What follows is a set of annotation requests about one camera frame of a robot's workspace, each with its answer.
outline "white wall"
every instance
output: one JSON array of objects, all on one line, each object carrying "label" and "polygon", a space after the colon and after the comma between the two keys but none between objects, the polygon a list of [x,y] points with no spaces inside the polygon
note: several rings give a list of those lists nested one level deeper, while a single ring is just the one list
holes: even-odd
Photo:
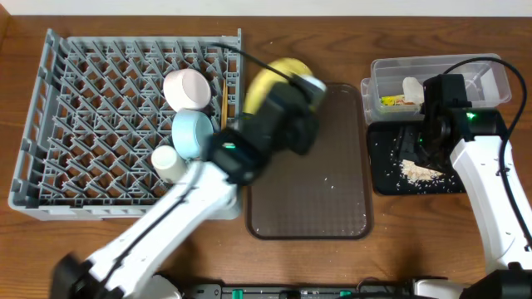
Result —
[{"label": "white wall", "polygon": [[12,15],[532,17],[532,0],[0,0],[0,3]]}]

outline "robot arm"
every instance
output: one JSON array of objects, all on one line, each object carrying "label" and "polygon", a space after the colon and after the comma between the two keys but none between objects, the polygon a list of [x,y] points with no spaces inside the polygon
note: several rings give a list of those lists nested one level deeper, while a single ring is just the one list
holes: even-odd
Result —
[{"label": "robot arm", "polygon": [[242,120],[242,130],[213,135],[203,161],[143,218],[83,263],[64,257],[54,269],[50,298],[138,297],[160,264],[201,222],[231,204],[237,186],[253,183],[273,153],[310,150],[318,129],[313,112],[324,94],[315,78],[274,84],[256,114]]},{"label": "robot arm", "polygon": [[[508,201],[499,173],[499,136],[476,136],[475,141],[460,140],[451,153],[451,162],[469,196],[484,247],[486,273],[507,269],[519,262],[532,269],[532,252]],[[505,151],[506,175],[515,201],[532,228],[532,211],[515,172],[511,146]]]},{"label": "robot arm", "polygon": [[[89,273],[97,281],[103,282],[116,259],[127,251],[129,254],[106,281],[105,288],[118,288],[124,292],[124,297],[139,293],[160,264],[200,223],[235,199],[237,187],[227,180],[228,175],[212,162],[194,162],[188,173],[146,216],[88,258],[93,265]],[[190,193],[179,203],[188,188],[192,188]],[[129,249],[164,214],[167,215]]]}]

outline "plastic tray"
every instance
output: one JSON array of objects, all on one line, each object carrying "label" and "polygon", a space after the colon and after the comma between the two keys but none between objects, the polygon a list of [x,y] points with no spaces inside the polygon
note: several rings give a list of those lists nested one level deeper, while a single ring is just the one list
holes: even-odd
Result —
[{"label": "plastic tray", "polygon": [[[219,128],[224,80],[228,122],[242,109],[243,61],[209,42],[237,37],[69,37],[48,30],[27,114],[9,205],[41,220],[140,217],[170,187],[150,164],[170,144],[174,111],[164,76],[194,68],[213,93]],[[235,218],[241,201],[214,218]]]},{"label": "plastic tray", "polygon": [[[405,77],[415,77],[423,84],[426,79],[443,73],[456,63],[478,56],[500,58],[496,54],[465,54],[375,60],[372,77],[361,82],[366,123],[423,120],[424,115],[419,113],[418,105],[387,106],[381,103],[381,98],[402,95]],[[495,107],[511,99],[510,85],[501,64],[477,61],[460,66],[451,73],[464,75],[467,99],[473,107]]]},{"label": "plastic tray", "polygon": [[331,84],[308,155],[276,154],[248,197],[247,227],[262,239],[360,239],[373,225],[360,92]]}]

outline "green led light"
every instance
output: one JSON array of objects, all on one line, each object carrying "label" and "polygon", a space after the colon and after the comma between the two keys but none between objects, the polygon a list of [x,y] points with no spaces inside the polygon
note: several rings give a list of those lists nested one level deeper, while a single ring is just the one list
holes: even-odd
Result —
[{"label": "green led light", "polygon": [[230,142],[224,143],[224,147],[226,149],[236,149],[236,146],[233,143],[230,143]]},{"label": "green led light", "polygon": [[476,114],[475,113],[471,113],[471,112],[467,112],[467,113],[465,113],[465,115],[467,116],[467,118],[469,120],[472,120],[472,119],[474,119],[476,117]]}]

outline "clear plastic container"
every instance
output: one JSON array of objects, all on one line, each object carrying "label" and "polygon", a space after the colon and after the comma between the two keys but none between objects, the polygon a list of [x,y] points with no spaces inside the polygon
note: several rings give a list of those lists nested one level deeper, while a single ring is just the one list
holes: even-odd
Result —
[{"label": "clear plastic container", "polygon": [[[460,61],[473,57],[500,58],[496,54],[465,54],[377,59],[372,77],[362,80],[361,93],[366,123],[393,120],[423,120],[418,105],[383,105],[383,96],[403,95],[402,82],[415,77],[421,84]],[[505,68],[492,61],[476,61],[456,68],[451,74],[464,75],[467,99],[473,107],[495,107],[512,97]]]}]

